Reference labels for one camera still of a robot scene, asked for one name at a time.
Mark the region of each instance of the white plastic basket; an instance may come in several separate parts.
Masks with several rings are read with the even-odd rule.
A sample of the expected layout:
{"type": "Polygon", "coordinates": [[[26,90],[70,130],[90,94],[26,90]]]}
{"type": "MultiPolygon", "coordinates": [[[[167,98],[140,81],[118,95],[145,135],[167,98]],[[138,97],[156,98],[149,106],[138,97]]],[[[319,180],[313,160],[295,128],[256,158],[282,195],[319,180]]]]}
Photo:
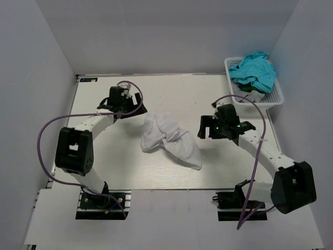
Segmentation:
{"type": "MultiPolygon", "coordinates": [[[[229,68],[233,65],[240,63],[244,58],[243,57],[230,57],[224,60],[225,71],[227,73],[230,93],[234,94],[233,85],[235,84],[233,80],[230,79],[229,76],[229,68]]],[[[235,106],[239,106],[240,108],[244,107],[254,107],[251,103],[240,103],[236,101],[234,97],[232,97],[233,103],[235,106]]],[[[260,109],[269,109],[275,105],[280,105],[284,102],[284,98],[281,92],[280,85],[275,78],[273,91],[269,94],[265,94],[265,97],[259,102],[256,103],[260,109]]]]}

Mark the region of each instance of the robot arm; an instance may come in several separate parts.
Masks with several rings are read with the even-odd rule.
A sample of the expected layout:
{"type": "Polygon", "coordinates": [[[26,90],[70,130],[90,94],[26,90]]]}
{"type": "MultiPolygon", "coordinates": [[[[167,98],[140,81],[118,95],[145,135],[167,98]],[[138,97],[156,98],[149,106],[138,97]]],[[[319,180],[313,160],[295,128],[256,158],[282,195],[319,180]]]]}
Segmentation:
{"type": "MultiPolygon", "coordinates": [[[[213,116],[201,116],[198,133],[201,139],[206,138],[206,127],[210,138],[232,140],[255,157],[261,137],[251,123],[239,121],[232,104],[218,107],[213,116]]],[[[250,199],[273,203],[283,214],[316,201],[312,168],[308,163],[295,162],[266,141],[262,143],[259,162],[272,176],[273,185],[253,183],[250,199]]],[[[244,181],[235,187],[235,197],[241,197],[240,202],[244,202],[249,182],[244,181]]]]}
{"type": "MultiPolygon", "coordinates": [[[[104,98],[97,109],[114,113],[129,113],[139,107],[142,102],[139,93],[135,94],[137,104],[134,105],[129,95],[130,86],[111,87],[109,97],[104,98]]],[[[133,114],[116,117],[114,115],[92,116],[75,128],[62,128],[59,133],[55,164],[58,168],[71,174],[76,180],[97,193],[109,194],[108,185],[93,168],[93,140],[118,119],[141,115],[147,112],[142,104],[133,114]]]]}

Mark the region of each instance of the white wall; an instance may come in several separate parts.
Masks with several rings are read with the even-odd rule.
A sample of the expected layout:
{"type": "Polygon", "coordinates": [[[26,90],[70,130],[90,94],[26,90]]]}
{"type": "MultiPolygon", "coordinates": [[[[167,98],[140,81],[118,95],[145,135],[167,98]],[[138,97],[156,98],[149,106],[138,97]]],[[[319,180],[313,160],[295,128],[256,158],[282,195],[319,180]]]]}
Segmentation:
{"type": "Polygon", "coordinates": [[[333,1],[300,0],[271,53],[285,103],[271,114],[283,150],[313,167],[311,208],[333,249],[333,1]]]}
{"type": "Polygon", "coordinates": [[[270,52],[298,0],[36,0],[76,74],[223,72],[270,52]]]}
{"type": "MultiPolygon", "coordinates": [[[[34,0],[2,1],[0,34],[0,248],[16,250],[47,181],[37,134],[50,118],[68,113],[75,75],[34,0]]],[[[49,168],[63,123],[43,137],[49,168]]]]}

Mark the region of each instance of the teal towel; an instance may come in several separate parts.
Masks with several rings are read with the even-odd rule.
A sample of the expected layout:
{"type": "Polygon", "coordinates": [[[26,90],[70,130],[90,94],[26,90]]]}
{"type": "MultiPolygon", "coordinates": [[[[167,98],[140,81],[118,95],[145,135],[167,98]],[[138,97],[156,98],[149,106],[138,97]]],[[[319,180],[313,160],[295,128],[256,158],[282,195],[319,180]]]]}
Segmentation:
{"type": "Polygon", "coordinates": [[[270,93],[276,73],[267,58],[267,53],[254,52],[247,55],[243,61],[229,69],[230,78],[240,84],[251,83],[258,90],[270,93]]]}

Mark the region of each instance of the crumpled white shirt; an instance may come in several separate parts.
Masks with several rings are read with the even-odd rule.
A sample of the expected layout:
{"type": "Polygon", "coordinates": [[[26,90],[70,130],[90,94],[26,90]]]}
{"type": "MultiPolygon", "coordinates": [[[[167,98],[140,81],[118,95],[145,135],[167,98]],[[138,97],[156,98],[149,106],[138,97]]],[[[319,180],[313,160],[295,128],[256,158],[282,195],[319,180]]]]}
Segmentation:
{"type": "Polygon", "coordinates": [[[180,128],[169,113],[148,113],[145,118],[141,149],[148,152],[155,147],[164,147],[189,168],[200,170],[201,152],[192,134],[180,128]]]}

